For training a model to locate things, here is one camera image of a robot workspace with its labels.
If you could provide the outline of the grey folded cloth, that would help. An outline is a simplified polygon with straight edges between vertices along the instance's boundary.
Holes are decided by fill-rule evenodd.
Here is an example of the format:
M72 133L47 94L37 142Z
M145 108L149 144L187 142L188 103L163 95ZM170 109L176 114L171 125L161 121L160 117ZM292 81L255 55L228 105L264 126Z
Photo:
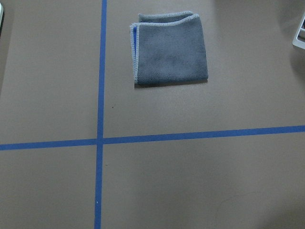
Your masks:
M130 25L132 70L137 85L208 79L200 16L191 11L139 14Z

